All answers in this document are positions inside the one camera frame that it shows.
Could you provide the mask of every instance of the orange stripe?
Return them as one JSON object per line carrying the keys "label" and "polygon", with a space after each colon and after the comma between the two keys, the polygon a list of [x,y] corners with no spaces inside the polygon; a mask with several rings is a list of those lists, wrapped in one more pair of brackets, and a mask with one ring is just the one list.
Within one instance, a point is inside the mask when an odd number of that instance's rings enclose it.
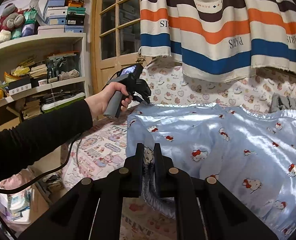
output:
{"label": "orange stripe", "polygon": [[226,22],[218,32],[207,32],[203,29],[199,20],[190,17],[171,17],[165,8],[160,8],[156,12],[143,9],[140,12],[141,20],[157,22],[160,19],[168,19],[169,26],[183,31],[202,35],[210,44],[217,44],[223,39],[237,35],[250,33],[249,22],[258,21],[264,24],[278,25],[286,30],[288,35],[296,34],[296,22],[284,23],[279,14],[273,12],[263,12],[258,9],[248,9],[249,20]]}

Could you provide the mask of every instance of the gray handle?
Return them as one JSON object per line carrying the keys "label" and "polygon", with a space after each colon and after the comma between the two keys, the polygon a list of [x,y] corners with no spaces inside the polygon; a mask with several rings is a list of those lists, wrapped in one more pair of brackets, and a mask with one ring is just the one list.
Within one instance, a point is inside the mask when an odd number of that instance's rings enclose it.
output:
{"label": "gray handle", "polygon": [[110,99],[107,109],[104,112],[104,116],[105,117],[119,117],[120,114],[120,104],[122,101],[122,96],[123,94],[120,91],[115,91],[115,93],[113,94],[112,98]]}

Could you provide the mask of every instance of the shelf board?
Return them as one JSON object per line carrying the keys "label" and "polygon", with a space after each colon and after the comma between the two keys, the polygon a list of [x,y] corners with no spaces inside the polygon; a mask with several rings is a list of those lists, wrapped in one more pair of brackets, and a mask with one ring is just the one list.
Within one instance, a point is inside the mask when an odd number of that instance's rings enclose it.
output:
{"label": "shelf board", "polygon": [[53,43],[75,43],[82,39],[84,33],[59,33],[59,34],[37,34],[26,36],[0,44],[0,57],[6,57],[9,53],[20,52],[23,49],[40,48]]}
{"label": "shelf board", "polygon": [[78,82],[84,82],[84,81],[85,81],[85,77],[78,77],[78,78],[71,78],[71,79],[66,79],[66,80],[62,80],[62,81],[57,81],[57,82],[53,82],[53,83],[43,85],[40,87],[28,89],[26,91],[20,92],[18,94],[13,95],[13,96],[0,99],[0,107],[4,106],[6,104],[9,104],[11,102],[14,102],[20,98],[24,98],[24,97],[27,97],[27,96],[30,96],[33,94],[37,94],[39,92],[49,90],[50,88],[62,87],[65,85],[74,84],[74,83],[78,83]]}

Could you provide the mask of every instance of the hand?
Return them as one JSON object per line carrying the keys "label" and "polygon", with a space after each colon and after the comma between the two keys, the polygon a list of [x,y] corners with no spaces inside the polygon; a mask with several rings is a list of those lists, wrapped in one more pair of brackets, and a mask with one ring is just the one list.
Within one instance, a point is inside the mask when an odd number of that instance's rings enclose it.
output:
{"label": "hand", "polygon": [[[104,88],[103,91],[85,99],[93,118],[97,117],[100,114],[103,114],[106,111],[108,103],[115,91],[121,91],[125,96],[129,95],[125,85],[118,82],[111,82],[108,86]],[[129,96],[125,100],[122,100],[121,110],[123,112],[126,111],[128,105],[131,103],[131,100],[132,96]]]}

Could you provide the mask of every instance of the stack of paper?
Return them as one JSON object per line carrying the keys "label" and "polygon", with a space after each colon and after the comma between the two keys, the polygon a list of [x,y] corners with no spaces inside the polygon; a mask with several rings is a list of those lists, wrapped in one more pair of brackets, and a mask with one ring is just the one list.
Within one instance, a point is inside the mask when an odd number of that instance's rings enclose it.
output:
{"label": "stack of paper", "polygon": [[40,76],[47,75],[47,67],[46,64],[39,65],[37,67],[32,67],[31,71],[29,72],[30,77],[38,78]]}
{"label": "stack of paper", "polygon": [[24,120],[40,115],[40,100],[38,99],[27,102],[22,112],[24,115]]}

